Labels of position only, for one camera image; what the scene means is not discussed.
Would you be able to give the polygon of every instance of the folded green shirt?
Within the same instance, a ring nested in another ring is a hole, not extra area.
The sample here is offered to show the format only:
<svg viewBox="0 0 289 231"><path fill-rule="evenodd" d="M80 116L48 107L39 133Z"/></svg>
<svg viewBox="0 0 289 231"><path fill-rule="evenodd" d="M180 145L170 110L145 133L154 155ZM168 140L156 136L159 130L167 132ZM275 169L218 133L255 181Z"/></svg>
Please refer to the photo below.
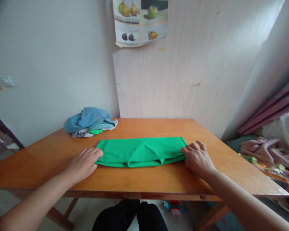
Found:
<svg viewBox="0 0 289 231"><path fill-rule="evenodd" d="M101 140L97 145L104 155L96 164L109 167L149 167L186 159L182 137Z"/></svg>

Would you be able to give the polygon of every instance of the black pants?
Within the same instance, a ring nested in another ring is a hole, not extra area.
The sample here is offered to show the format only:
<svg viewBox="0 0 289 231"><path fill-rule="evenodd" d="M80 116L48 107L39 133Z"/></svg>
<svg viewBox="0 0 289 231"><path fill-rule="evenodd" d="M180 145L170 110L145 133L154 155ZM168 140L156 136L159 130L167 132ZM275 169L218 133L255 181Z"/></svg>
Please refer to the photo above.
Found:
<svg viewBox="0 0 289 231"><path fill-rule="evenodd" d="M116 206L102 211L97 217L92 231L126 231L135 215L139 231L168 231L158 207L139 200L123 200Z"/></svg>

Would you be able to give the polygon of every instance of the pile of clothes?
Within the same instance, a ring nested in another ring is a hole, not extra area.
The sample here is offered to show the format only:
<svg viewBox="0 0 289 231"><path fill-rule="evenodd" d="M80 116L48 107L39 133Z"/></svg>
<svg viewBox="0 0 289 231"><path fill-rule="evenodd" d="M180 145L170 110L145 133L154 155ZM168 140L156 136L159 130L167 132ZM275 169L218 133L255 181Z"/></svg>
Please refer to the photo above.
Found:
<svg viewBox="0 0 289 231"><path fill-rule="evenodd" d="M258 137L256 140L242 142L240 153L254 156L258 162L268 167L273 166L274 163L279 163L289 168L289 151L279 138L269 140Z"/></svg>
<svg viewBox="0 0 289 231"><path fill-rule="evenodd" d="M112 120L104 110L96 107L85 107L81 113L66 120L64 128L72 137L92 137L104 130L112 130L118 124L118 120Z"/></svg>

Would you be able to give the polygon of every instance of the right hand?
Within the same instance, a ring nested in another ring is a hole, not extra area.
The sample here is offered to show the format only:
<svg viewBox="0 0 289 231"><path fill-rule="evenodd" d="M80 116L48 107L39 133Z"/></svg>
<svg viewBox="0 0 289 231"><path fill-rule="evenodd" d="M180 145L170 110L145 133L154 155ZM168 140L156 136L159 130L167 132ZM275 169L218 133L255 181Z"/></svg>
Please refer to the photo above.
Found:
<svg viewBox="0 0 289 231"><path fill-rule="evenodd" d="M218 172L206 150L206 146L200 142L191 143L181 149L186 156L186 164L198 177L205 179L207 176Z"/></svg>
<svg viewBox="0 0 289 231"><path fill-rule="evenodd" d="M61 173L69 182L70 186L86 179L97 168L95 162L103 157L103 151L99 148L84 149Z"/></svg>

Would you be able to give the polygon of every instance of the poster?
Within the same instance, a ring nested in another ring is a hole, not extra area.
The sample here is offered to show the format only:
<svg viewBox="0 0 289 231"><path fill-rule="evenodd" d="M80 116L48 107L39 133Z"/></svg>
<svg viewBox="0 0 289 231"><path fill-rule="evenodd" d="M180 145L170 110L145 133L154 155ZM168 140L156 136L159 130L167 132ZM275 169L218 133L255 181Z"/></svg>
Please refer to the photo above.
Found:
<svg viewBox="0 0 289 231"><path fill-rule="evenodd" d="M168 0L113 0L116 44L139 47L167 36Z"/></svg>

